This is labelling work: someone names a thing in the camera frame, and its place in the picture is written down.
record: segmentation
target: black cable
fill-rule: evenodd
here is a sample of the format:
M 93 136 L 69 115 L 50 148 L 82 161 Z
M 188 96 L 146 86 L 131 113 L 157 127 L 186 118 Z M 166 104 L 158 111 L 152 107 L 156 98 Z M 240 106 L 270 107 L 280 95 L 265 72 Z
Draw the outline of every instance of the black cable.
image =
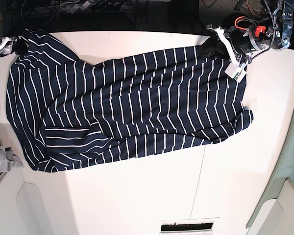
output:
M 273 19 L 273 14 L 272 14 L 272 12 L 270 10 L 270 7 L 269 7 L 269 4 L 268 4 L 267 0 L 264 0 L 264 3 L 266 5 L 266 8 L 267 8 L 267 10 L 269 12 L 269 15 L 270 15 L 270 18 L 271 18 L 271 21 L 272 21 L 272 27 L 273 27 L 272 40 L 271 40 L 271 43 L 270 43 L 270 45 L 269 45 L 269 47 L 267 49 L 265 49 L 264 51 L 262 51 L 259 54 L 255 55 L 253 58 L 251 58 L 251 60 L 255 59 L 257 56 L 259 56 L 259 55 L 265 53 L 266 51 L 270 50 L 271 47 L 272 47 L 272 44 L 274 42 L 274 39 L 275 39 L 275 31 L 276 31 L 276 28 L 275 28 L 275 23 L 274 23 L 274 19 Z
M 204 0 L 201 0 L 202 1 L 202 3 L 204 4 L 204 6 L 206 7 L 206 8 L 210 8 L 210 7 L 212 7 L 218 0 L 215 0 L 210 6 L 207 6 L 206 4 L 205 4 L 205 2 L 204 2 Z

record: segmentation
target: striped dress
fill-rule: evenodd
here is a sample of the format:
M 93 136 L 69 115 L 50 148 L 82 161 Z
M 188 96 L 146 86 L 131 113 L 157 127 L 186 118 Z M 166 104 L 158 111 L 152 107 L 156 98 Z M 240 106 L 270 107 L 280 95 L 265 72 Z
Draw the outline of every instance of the striped dress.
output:
M 33 170 L 58 172 L 219 143 L 253 120 L 241 83 L 198 46 L 80 60 L 56 38 L 27 30 L 12 64 L 6 113 Z

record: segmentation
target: white table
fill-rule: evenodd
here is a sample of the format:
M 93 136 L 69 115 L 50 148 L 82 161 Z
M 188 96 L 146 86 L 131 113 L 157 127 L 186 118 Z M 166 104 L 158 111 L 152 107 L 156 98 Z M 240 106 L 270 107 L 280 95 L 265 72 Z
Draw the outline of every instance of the white table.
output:
M 54 36 L 91 64 L 206 39 L 109 31 Z M 216 217 L 215 234 L 247 233 L 291 121 L 294 51 L 271 50 L 248 67 L 243 104 L 254 112 L 254 122 L 227 141 L 55 174 L 30 169 L 6 119 L 6 82 L 14 60 L 0 58 L 0 139 L 22 158 L 24 181 L 40 189 L 55 235 L 157 235 L 159 220 Z

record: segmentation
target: white stripe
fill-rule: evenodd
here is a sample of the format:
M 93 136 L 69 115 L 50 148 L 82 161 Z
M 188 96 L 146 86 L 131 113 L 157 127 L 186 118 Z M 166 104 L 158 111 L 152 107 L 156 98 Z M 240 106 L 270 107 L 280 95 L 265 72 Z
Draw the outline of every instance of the white stripe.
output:
M 183 149 L 184 148 L 184 144 L 185 144 L 185 135 L 183 135 L 183 143 L 182 143 L 182 147 L 181 147 L 181 149 Z
M 153 134 L 153 138 L 154 138 L 154 154 L 156 154 L 157 153 L 157 136 L 156 136 L 156 134 Z
M 48 163 L 46 164 L 46 166 L 45 166 L 45 170 L 44 170 L 44 172 L 46 172 L 46 169 L 47 169 L 47 166 L 48 166 L 48 164 L 50 163 L 50 159 L 48 160 Z
M 137 136 L 135 136 L 134 139 L 135 139 L 136 158 L 137 158 L 137 157 L 138 157 L 138 152 L 137 152 L 137 150 L 138 150 L 138 146 L 137 146 Z
M 55 76 L 56 76 L 56 78 L 57 78 L 58 87 L 59 87 L 59 91 L 60 91 L 60 94 L 61 94 L 62 91 L 61 91 L 61 86 L 60 86 L 60 81 L 59 81 L 59 76 L 58 76 L 58 66 L 57 66 L 57 65 L 55 66 Z M 60 114 L 59 114 L 58 111 L 57 111 L 57 107 L 58 107 L 58 105 L 57 105 L 58 97 L 59 97 L 59 96 L 57 96 L 57 98 L 55 99 L 54 110 L 55 110 L 55 113 L 58 114 L 59 119 L 60 119 L 60 122 L 61 122 L 62 126 L 64 127 L 64 124 L 63 124 L 62 118 L 61 118 Z
M 45 89 L 44 89 L 43 80 L 42 80 L 42 78 L 41 78 L 41 74 L 40 74 L 40 68 L 38 68 L 38 74 L 39 74 L 39 79 L 40 79 L 40 83 L 41 83 L 41 87 L 42 87 L 42 91 L 43 91 L 43 92 L 42 92 L 42 95 L 43 95 L 43 98 L 44 98 L 45 108 L 47 108 L 47 103 L 46 103 L 46 98 L 45 98 Z M 53 121 L 53 118 L 52 118 L 51 113 L 50 113 L 50 110 L 47 109 L 47 111 L 48 111 L 48 113 L 49 113 L 49 116 L 50 116 L 50 119 L 51 119 L 51 121 L 52 121 L 52 124 L 55 126 L 54 121 Z
M 167 66 L 168 66 L 168 61 L 167 61 L 167 55 L 166 55 L 166 51 L 163 50 L 163 55 L 164 55 L 164 58 L 165 58 L 165 67 L 163 69 L 163 73 L 161 74 L 161 80 L 160 80 L 160 86 L 162 86 L 162 83 L 163 83 L 163 74 L 166 73 L 166 69 L 167 69 Z M 164 130 L 164 126 L 162 124 L 162 122 L 160 121 L 160 118 L 159 118 L 159 115 L 162 111 L 162 107 L 161 107 L 161 96 L 160 96 L 160 86 L 157 88 L 158 89 L 158 103 L 159 103 L 159 112 L 157 114 L 157 119 L 162 127 L 162 129 Z
M 220 136 L 217 134 L 217 132 L 216 132 L 213 128 L 210 128 L 210 129 L 216 134 L 217 138 L 219 138 L 219 140 L 220 140 L 220 142 L 221 142 L 221 138 L 220 138 Z
M 28 52 L 30 52 L 30 53 L 38 53 L 38 54 L 45 54 L 47 57 L 49 57 L 51 60 L 53 60 L 57 64 L 59 64 L 59 65 L 61 64 L 58 61 L 56 61 L 55 59 L 53 59 L 51 56 L 49 56 L 47 53 L 45 53 L 44 51 L 43 52 L 39 52 L 39 51 L 31 51 L 31 50 L 28 50 Z
M 185 66 L 184 66 L 184 68 L 182 68 L 181 81 L 180 81 L 180 83 L 177 86 L 177 114 L 176 115 L 177 115 L 177 118 L 181 122 L 181 125 L 183 127 L 184 133 L 187 134 L 187 131 L 186 131 L 186 129 L 185 129 L 184 125 L 183 125 L 183 122 L 182 122 L 182 120 L 180 118 L 180 115 L 179 115 L 180 114 L 180 89 L 181 89 L 181 83 L 183 82 L 183 79 L 184 79 L 184 69 L 187 67 L 186 50 L 185 50 L 185 48 L 184 48 L 184 59 L 185 59 Z
M 106 143 L 104 146 L 102 146 L 102 147 L 100 147 L 100 146 L 94 146 L 94 147 L 91 147 L 91 148 L 88 149 L 85 153 L 90 152 L 90 151 L 91 151 L 92 149 L 94 149 L 94 148 L 104 148 L 108 143 L 109 143 L 109 141 L 107 141 L 107 143 Z
M 207 93 L 207 97 L 206 97 L 206 107 L 205 107 L 205 111 L 206 111 L 207 117 L 208 117 L 208 119 L 209 119 L 210 127 L 213 127 L 213 126 L 212 126 L 211 119 L 210 119 L 210 116 L 209 116 L 209 113 L 208 113 L 208 110 L 207 110 L 207 107 L 208 107 L 208 97 L 209 97 L 209 92 L 206 92 L 206 93 Z
M 106 163 L 106 159 L 104 158 L 104 155 L 102 154 L 103 163 Z
M 127 150 L 127 159 L 129 159 L 129 149 L 128 149 L 127 138 L 125 138 L 125 145 L 126 145 L 126 150 Z
M 59 154 L 61 154 L 62 156 L 66 157 L 66 158 L 68 158 L 68 159 L 71 159 L 71 160 L 73 160 L 73 161 L 80 162 L 80 168 L 82 168 L 82 161 L 81 161 L 81 160 L 79 160 L 79 159 L 74 159 L 74 158 L 70 158 L 69 156 L 67 156 L 67 155 L 65 155 L 65 154 L 63 154 L 63 153 L 59 153 Z
M 132 124 L 135 125 L 134 123 L 134 116 L 133 116 L 133 109 L 132 109 L 132 102 L 131 102 L 131 95 L 130 93 L 127 94 L 128 95 L 128 100 L 129 100 L 129 107 L 131 109 L 131 121 L 132 121 Z
M 172 146 L 172 150 L 171 151 L 173 151 L 174 150 L 174 147 L 175 147 L 175 145 L 176 145 L 176 134 L 173 134 L 173 136 L 174 136 L 174 138 L 173 138 L 173 146 Z
M 222 127 L 222 129 L 224 130 L 224 132 L 226 133 L 226 135 L 227 135 L 228 137 L 230 137 L 229 134 L 228 134 L 228 132 L 227 132 L 226 129 L 224 128 L 223 124 L 220 125 L 220 126 Z
M 50 157 L 52 160 L 54 160 L 55 162 L 57 162 L 57 163 L 60 163 L 61 165 L 66 165 L 66 166 L 69 166 L 68 164 L 65 164 L 65 163 L 63 163 L 63 162 L 60 162 L 59 160 L 56 160 L 55 158 L 52 158 L 52 157 Z
M 141 101 L 141 91 L 138 91 L 138 102 L 139 102 L 139 107 L 141 110 L 141 123 L 143 122 L 143 108 L 142 108 L 142 101 Z
M 19 72 L 19 87 L 18 87 L 18 91 L 19 91 L 19 90 L 20 90 L 20 83 L 21 83 L 21 73 L 20 73 L 20 68 L 19 68 L 19 67 L 18 67 L 18 72 Z M 24 89 L 25 89 L 25 92 L 26 92 L 26 94 L 27 94 L 27 96 L 28 96 L 29 104 L 30 104 L 30 106 L 31 106 L 31 101 L 30 101 L 30 98 L 29 98 L 29 95 L 28 95 L 28 92 L 27 92 L 27 89 L 26 89 L 26 86 L 25 86 L 25 71 L 24 71 L 24 70 L 23 70 L 23 73 L 24 73 Z M 27 126 L 28 126 L 30 132 L 32 133 L 33 137 L 34 137 L 37 141 L 39 141 L 42 145 L 44 145 L 39 139 L 36 138 L 36 125 L 35 125 L 35 119 L 34 119 L 33 109 L 31 108 L 31 112 L 32 112 L 32 116 L 33 116 L 33 124 L 34 124 L 34 134 L 33 134 L 32 130 L 31 130 L 30 127 L 29 127 L 29 123 L 28 123 L 27 115 L 26 115 L 26 112 L 25 112 L 24 103 L 23 103 L 23 101 L 22 101 L 22 99 L 21 99 L 20 93 L 19 93 L 19 99 L 20 99 L 20 102 L 21 102 L 21 104 L 22 104 L 22 106 L 23 106 L 23 111 L 24 111 L 25 120 L 26 120 L 26 123 L 27 123 Z M 19 119 L 20 119 L 20 122 L 22 123 L 22 127 L 23 127 L 23 129 L 24 129 L 23 122 L 21 121 L 21 117 L 20 117 L 20 116 L 19 116 Z M 32 148 L 33 155 L 34 155 L 34 157 L 36 158 L 36 155 L 35 155 L 35 153 L 34 153 L 34 149 L 33 149 L 32 145 L 31 145 L 31 141 L 29 140 L 28 136 L 27 136 L 27 139 L 28 139 L 28 142 L 30 143 L 30 146 L 31 146 L 31 148 Z M 40 148 L 38 148 L 38 150 L 39 150 L 39 152 L 40 152 L 42 158 L 44 159 L 45 156 L 44 156 L 43 153 L 41 152 Z
M 104 72 L 104 68 L 105 68 L 105 64 L 104 62 L 102 63 L 103 64 L 103 67 L 102 67 L 102 74 L 103 74 L 103 87 L 105 87 L 105 84 L 106 84 L 106 76 L 105 76 L 105 72 Z M 104 117 L 104 110 L 103 110 L 103 105 L 102 105 L 102 88 L 100 89 L 100 106 L 101 106 L 101 114 L 102 114 L 102 118 L 106 121 L 106 123 L 108 124 L 109 126 L 109 129 L 110 129 L 110 132 L 111 132 L 111 135 L 112 137 L 114 138 L 114 135 L 113 135 L 113 132 L 112 132 L 112 129 L 111 129 L 111 126 L 110 126 L 110 123 L 107 121 L 107 119 Z
M 220 86 L 219 86 L 219 78 L 220 78 L 220 73 L 221 73 L 221 70 L 223 68 L 223 59 L 221 59 L 221 68 L 219 70 L 219 73 L 218 73 L 218 80 L 217 80 L 217 86 L 218 86 L 218 90 L 220 90 Z
M 68 98 L 68 88 L 69 88 L 69 82 L 68 82 L 68 74 L 67 74 L 67 65 L 64 64 L 64 74 L 65 74 L 65 80 L 67 82 L 67 88 L 65 90 L 65 97 L 64 97 L 64 102 L 63 102 L 63 110 L 68 118 L 68 122 L 69 124 L 71 125 L 71 127 L 73 127 L 72 123 L 71 123 L 71 120 L 69 118 L 69 115 L 68 113 L 66 112 L 66 108 L 65 108 L 65 103 L 67 102 L 67 98 Z
M 144 58 L 144 63 L 145 63 L 145 73 L 142 75 L 141 83 L 139 85 L 140 90 L 142 89 L 142 83 L 143 83 L 143 81 L 145 79 L 145 75 L 146 75 L 146 72 L 147 72 L 147 62 L 146 62 L 145 54 L 143 54 L 143 58 Z
M 175 49 L 173 49 L 174 51 L 174 61 L 175 61 L 175 65 L 174 65 L 174 70 L 171 72 L 171 83 L 169 85 L 169 88 L 168 88 L 168 114 L 167 114 L 167 119 L 169 120 L 171 126 L 176 129 L 176 127 L 173 125 L 169 115 L 170 115 L 170 105 L 171 105 L 171 97 L 170 97 L 170 88 L 173 84 L 173 73 L 176 71 L 176 53 L 175 53 Z
M 65 138 L 65 137 L 58 137 L 58 136 L 46 136 L 46 139 L 62 139 L 62 140 L 81 140 L 86 138 L 87 136 L 91 136 L 94 134 L 98 134 L 101 133 L 101 131 L 97 131 L 97 132 L 93 132 L 93 133 L 89 133 L 88 135 L 86 135 L 85 137 L 72 137 L 72 138 Z
M 249 115 L 249 125 L 251 125 L 252 120 L 251 120 L 251 114 L 250 114 L 250 111 L 248 112 L 248 115 Z
M 243 127 L 244 127 L 244 124 L 243 124 L 243 114 L 241 114 L 241 119 L 242 119 L 242 128 L 241 128 L 241 131 L 243 130 Z
M 159 115 L 160 115 L 160 113 L 161 113 L 161 111 L 162 111 L 162 107 L 161 107 L 161 98 L 160 98 L 160 87 L 158 87 L 157 89 L 158 89 L 158 103 L 159 103 L 159 112 L 158 112 L 158 114 L 157 114 L 157 119 L 158 119 L 158 121 L 159 121 L 159 123 L 160 123 L 162 129 L 164 130 L 165 128 L 164 128 L 164 126 L 163 126 L 163 124 L 162 124 L 162 122 L 160 121 L 160 118 L 159 118 Z
M 219 117 L 219 113 L 217 111 L 217 102 L 218 102 L 218 90 L 216 90 L 216 102 L 215 102 L 215 111 L 216 111 L 216 114 L 217 114 L 217 118 L 218 118 L 218 121 L 219 121 L 219 124 L 221 125 L 221 121 L 220 121 L 220 117 Z
M 27 30 L 28 32 L 30 32 L 33 36 L 37 36 L 37 38 L 42 38 L 42 37 L 46 37 L 46 36 L 48 36 L 48 37 L 50 37 L 51 39 L 54 39 L 55 41 L 57 41 L 58 43 L 61 43 L 62 45 L 64 45 L 61 41 L 59 41 L 59 40 L 57 40 L 56 38 L 53 38 L 53 37 L 51 37 L 51 36 L 49 36 L 49 35 L 47 35 L 47 34 L 44 34 L 44 35 L 42 35 L 42 36 L 39 36 L 38 34 L 33 34 L 30 30 L 28 30 L 27 28 L 25 29 L 25 30 Z
M 136 72 L 137 72 L 137 65 L 136 65 L 136 61 L 135 61 L 135 57 L 133 56 L 133 62 L 134 62 L 134 65 L 135 65 L 135 71 L 134 71 L 134 76 L 132 77 L 132 80 L 131 80 L 131 84 L 129 85 L 129 92 L 132 93 L 132 85 L 134 83 L 134 77 L 136 76 Z
M 166 150 L 166 148 L 167 148 L 167 140 L 166 140 L 166 137 L 167 137 L 167 134 L 164 133 L 164 134 L 163 134 L 163 143 L 164 143 L 164 147 L 163 147 L 162 153 L 164 153 L 165 150 Z
M 106 141 L 106 140 L 110 140 L 110 138 L 94 139 L 94 140 L 90 141 L 89 143 L 86 143 L 86 144 L 83 144 L 83 145 L 47 145 L 47 147 L 50 147 L 50 148 L 85 147 L 85 146 L 88 146 L 88 145 L 90 145 L 91 143 L 93 143 L 95 141 Z
M 204 132 L 204 130 L 200 130 L 202 132 L 202 134 L 209 140 L 211 141 L 211 139 L 206 135 L 206 133 Z
M 25 93 L 27 94 L 27 97 L 28 97 L 28 101 L 29 101 L 29 105 L 30 105 L 30 110 L 31 110 L 31 114 L 32 114 L 32 117 L 33 117 L 33 132 L 32 132 L 32 134 L 34 135 L 34 138 L 36 138 L 36 124 L 35 124 L 35 117 L 34 117 L 34 112 L 33 112 L 33 107 L 32 107 L 32 105 L 31 105 L 31 99 L 30 99 L 30 97 L 29 97 L 29 94 L 28 94 L 28 91 L 27 91 L 27 88 L 26 88 L 26 85 L 25 85 L 25 70 L 23 70 L 23 73 L 24 73 L 24 90 L 25 90 Z
M 149 110 L 150 110 L 150 113 L 149 113 L 149 123 L 151 124 L 151 126 L 154 128 L 154 125 L 152 124 L 151 122 L 151 117 L 152 117 L 152 107 L 151 107 L 151 100 L 150 100 L 150 89 L 148 89 L 148 100 L 149 100 Z
M 120 150 L 120 142 L 119 142 L 119 145 L 118 145 L 118 150 L 119 150 L 119 160 L 121 161 L 121 150 Z
M 74 59 L 72 59 L 71 57 L 69 57 L 69 56 L 67 56 L 67 55 L 65 55 L 65 54 L 63 54 L 62 52 L 60 52 L 59 50 L 57 50 L 57 49 L 55 49 L 54 47 L 52 47 L 51 45 L 49 45 L 48 43 L 43 43 L 43 44 L 37 44 L 35 41 L 33 41 L 33 40 L 31 40 L 31 39 L 28 39 L 30 42 L 32 42 L 32 43 L 34 43 L 34 44 L 36 44 L 37 46 L 44 46 L 44 45 L 47 45 L 47 46 L 49 46 L 52 50 L 54 50 L 54 51 L 56 51 L 56 52 L 58 52 L 59 54 L 61 54 L 61 55 L 63 55 L 64 57 L 66 57 L 67 59 L 69 59 L 69 60 L 71 60 L 71 61 L 74 61 Z
M 59 128 L 45 128 L 48 131 L 89 131 L 89 129 L 59 129 Z
M 115 84 L 115 82 L 116 82 L 116 67 L 114 64 L 114 60 L 112 60 L 112 64 L 113 64 L 113 84 Z M 111 84 L 111 86 L 110 86 L 110 99 L 112 99 L 112 86 L 113 86 L 113 84 Z
M 28 40 L 21 35 L 21 38 L 28 43 Z
M 83 77 L 84 77 L 84 94 L 82 95 L 82 97 L 81 97 L 81 100 L 80 100 L 80 102 L 81 102 L 81 105 L 82 105 L 82 108 L 83 108 L 83 111 L 84 111 L 84 118 L 85 118 L 85 120 L 88 122 L 88 124 L 90 125 L 90 122 L 89 122 L 89 120 L 86 118 L 86 111 L 85 111 L 85 107 L 84 107 L 84 103 L 83 103 L 83 97 L 84 97 L 84 95 L 86 94 L 86 76 L 85 76 L 85 65 L 86 65 L 86 62 L 84 62 L 84 65 L 83 65 Z
M 76 67 L 75 67 L 75 64 L 76 64 L 76 61 L 74 61 L 74 63 L 73 63 L 74 77 L 75 77 L 75 83 L 74 83 L 74 86 L 75 86 L 75 94 L 74 94 L 74 97 L 73 97 L 73 99 L 72 99 L 72 108 L 73 108 L 73 110 L 74 110 L 74 112 L 75 112 L 75 117 L 76 117 L 76 120 L 78 121 L 78 124 L 79 124 L 80 126 L 82 126 L 82 124 L 80 123 L 80 120 L 79 120 L 78 117 L 77 117 L 77 111 L 76 111 L 75 106 L 74 106 L 74 100 L 75 100 L 75 98 L 77 97 L 77 74 L 76 74 Z
M 144 135 L 144 140 L 145 140 L 145 156 L 147 156 L 147 138 L 146 138 L 146 134 Z
M 226 108 L 225 108 L 226 97 L 227 97 L 227 89 L 225 89 L 223 109 L 224 109 L 224 112 L 225 112 L 225 115 L 226 115 L 227 122 L 230 123 L 229 115 L 227 114 L 227 111 L 226 111 Z
M 111 116 L 112 116 L 112 120 L 115 121 L 115 119 L 114 119 L 113 107 L 112 107 L 112 101 L 109 100 L 109 103 L 110 103 L 110 107 L 111 107 Z M 118 132 L 119 132 L 120 138 L 123 139 L 123 137 L 122 137 L 122 133 L 121 133 L 120 128 L 119 128 L 119 124 L 118 124 L 117 121 L 115 121 L 115 122 L 116 122 L 116 125 L 117 125 L 117 129 L 118 129 Z
M 83 156 L 83 157 L 85 157 L 85 158 L 87 158 L 88 160 L 89 159 L 92 159 L 92 158 L 89 158 L 89 157 L 87 157 L 86 155 L 84 155 L 84 154 L 82 154 L 82 153 L 80 153 L 80 156 Z
M 194 56 L 195 56 L 195 60 L 196 60 L 194 66 L 197 66 L 198 61 L 197 61 L 197 53 L 196 53 L 196 48 L 195 47 L 194 47 Z M 190 117 L 190 114 L 189 114 L 189 111 L 190 111 L 190 86 L 191 86 L 191 80 L 194 78 L 194 66 L 192 66 L 192 76 L 191 76 L 190 80 L 188 81 L 188 87 L 187 87 L 187 112 L 186 112 L 186 114 L 187 114 L 187 117 L 188 117 L 188 119 L 190 121 L 190 124 L 191 124 L 191 126 L 193 128 L 193 131 L 196 131 L 196 129 L 195 129 L 194 125 L 193 125 L 192 119 Z
M 11 99 L 10 99 L 10 95 L 9 95 L 8 89 L 6 90 L 6 94 L 8 96 L 9 106 L 10 106 L 10 111 L 11 111 L 11 116 L 12 116 L 12 119 L 13 119 L 14 126 L 15 126 L 16 129 L 18 129 L 18 127 L 16 126 L 16 123 L 14 121 L 14 114 L 13 114 L 13 111 L 12 111 Z
M 113 162 L 113 155 L 112 155 L 112 152 L 111 152 L 111 148 L 109 148 L 109 153 L 111 155 L 111 161 Z
M 198 83 L 197 83 L 197 107 L 196 107 L 196 114 L 197 114 L 197 117 L 198 117 L 198 120 L 200 122 L 200 125 L 201 125 L 201 128 L 204 128 L 202 122 L 201 122 L 201 118 L 199 116 L 199 112 L 198 112 L 198 108 L 199 108 L 199 92 L 200 92 L 200 78 L 203 76 L 204 74 L 204 63 L 201 64 L 201 75 L 198 77 Z
M 194 141 L 195 141 L 195 137 L 193 137 L 193 139 L 192 139 L 191 147 L 194 146 Z
M 114 135 L 113 135 L 113 132 L 112 132 L 112 129 L 111 129 L 111 125 L 110 125 L 110 123 L 108 122 L 108 120 L 104 117 L 102 102 L 100 103 L 100 106 L 101 106 L 101 111 L 102 111 L 102 118 L 103 118 L 103 119 L 106 121 L 106 123 L 108 124 L 109 129 L 110 129 L 110 132 L 111 132 L 111 135 L 112 135 L 112 138 L 115 139 L 115 137 L 114 137 Z
M 32 66 L 35 69 L 35 66 L 32 65 L 32 63 L 31 63 L 31 61 L 29 59 L 23 59 L 23 60 L 21 60 L 20 58 L 18 58 L 18 59 L 19 59 L 19 61 L 28 60 L 29 61 L 29 65 Z
M 209 73 L 209 75 L 208 75 L 208 82 L 207 82 L 207 89 L 208 89 L 208 91 L 210 91 L 210 86 L 209 86 L 209 82 L 210 82 L 210 75 L 211 75 L 211 73 L 213 72 L 213 70 L 214 70 L 214 64 L 215 64 L 215 61 L 214 60 L 212 60 L 212 69 L 211 69 L 211 72 Z
M 94 120 L 97 120 L 96 117 L 95 117 L 95 110 L 94 110 L 94 103 L 93 103 L 93 92 L 94 92 L 94 90 L 96 89 L 96 77 L 95 77 L 94 69 L 95 69 L 95 67 L 93 67 L 93 69 L 92 69 L 92 74 L 93 74 L 93 77 L 94 77 L 94 89 L 93 89 L 92 92 L 90 93 L 90 103 L 91 103 L 91 107 L 92 107 L 92 110 L 93 110 L 93 117 L 94 117 Z
M 124 77 L 123 77 L 123 81 L 124 81 L 126 79 L 126 64 L 125 64 L 124 58 L 122 59 L 122 61 L 123 61 L 123 66 L 124 66 Z M 121 81 L 120 96 L 122 95 L 123 81 Z

